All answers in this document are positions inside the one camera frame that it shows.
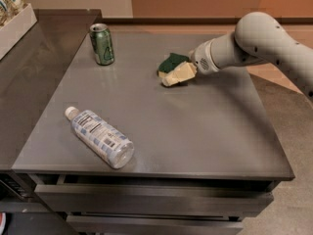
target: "bottle cap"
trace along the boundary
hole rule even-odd
[[[79,114],[79,109],[70,106],[66,109],[65,115],[68,120],[72,121]]]

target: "bottle label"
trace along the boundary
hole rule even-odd
[[[87,145],[106,161],[111,153],[117,152],[121,146],[130,142],[122,133],[88,110],[75,117],[72,126],[77,135],[88,140]]]

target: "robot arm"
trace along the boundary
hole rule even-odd
[[[313,50],[291,38],[267,14],[247,14],[235,32],[204,42],[190,56],[202,74],[271,63],[313,102]]]

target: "drawer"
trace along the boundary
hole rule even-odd
[[[69,215],[67,223],[77,232],[129,235],[235,235],[243,229],[241,222],[110,216]]]
[[[100,212],[183,216],[256,216],[271,193],[207,185],[42,184],[35,193],[55,212]]]

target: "green can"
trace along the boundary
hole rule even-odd
[[[101,66],[108,66],[114,62],[114,51],[109,28],[104,23],[90,26],[90,39],[94,48],[96,61]]]

